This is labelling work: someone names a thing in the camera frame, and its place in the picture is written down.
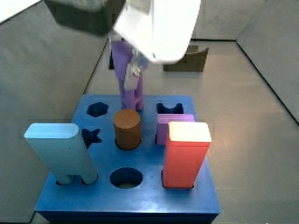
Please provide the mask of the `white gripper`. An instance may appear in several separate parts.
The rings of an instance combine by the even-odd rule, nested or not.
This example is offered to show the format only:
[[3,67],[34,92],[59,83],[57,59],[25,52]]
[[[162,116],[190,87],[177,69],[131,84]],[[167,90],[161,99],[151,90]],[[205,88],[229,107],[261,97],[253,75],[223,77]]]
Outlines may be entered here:
[[[157,64],[173,64],[187,51],[202,0],[126,0],[114,31]],[[137,90],[141,54],[126,67],[125,89]]]

